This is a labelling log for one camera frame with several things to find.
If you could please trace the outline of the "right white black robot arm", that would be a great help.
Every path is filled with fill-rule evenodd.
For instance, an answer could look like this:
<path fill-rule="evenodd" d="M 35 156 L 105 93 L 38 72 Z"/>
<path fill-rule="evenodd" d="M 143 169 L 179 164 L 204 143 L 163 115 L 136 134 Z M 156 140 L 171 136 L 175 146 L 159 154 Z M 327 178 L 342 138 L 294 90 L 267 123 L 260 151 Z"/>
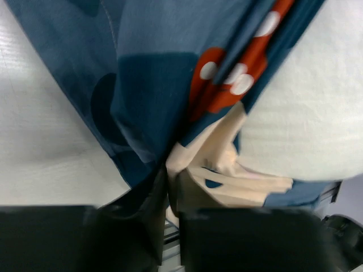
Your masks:
<path fill-rule="evenodd" d="M 362 224 L 342 215 L 326 216 L 322 222 L 344 252 L 362 258 Z"/>

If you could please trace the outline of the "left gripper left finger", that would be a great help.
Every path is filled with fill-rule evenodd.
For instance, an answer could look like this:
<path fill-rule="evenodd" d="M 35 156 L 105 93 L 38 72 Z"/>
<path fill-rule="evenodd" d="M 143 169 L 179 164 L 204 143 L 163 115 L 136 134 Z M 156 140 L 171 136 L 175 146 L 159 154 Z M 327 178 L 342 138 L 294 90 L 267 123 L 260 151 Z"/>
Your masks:
<path fill-rule="evenodd" d="M 164 168 L 102 207 L 1 207 L 2 271 L 157 271 L 162 263 Z"/>

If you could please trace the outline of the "blue cartoon print pillowcase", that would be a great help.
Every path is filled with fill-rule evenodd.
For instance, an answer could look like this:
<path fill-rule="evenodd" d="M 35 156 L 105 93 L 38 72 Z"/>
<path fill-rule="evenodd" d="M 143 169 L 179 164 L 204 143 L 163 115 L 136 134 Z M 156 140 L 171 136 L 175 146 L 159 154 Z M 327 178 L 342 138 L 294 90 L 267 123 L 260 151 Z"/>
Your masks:
<path fill-rule="evenodd" d="M 325 182 L 243 167 L 242 124 L 322 1 L 8 1 L 131 187 L 165 165 L 225 206 L 312 210 Z"/>

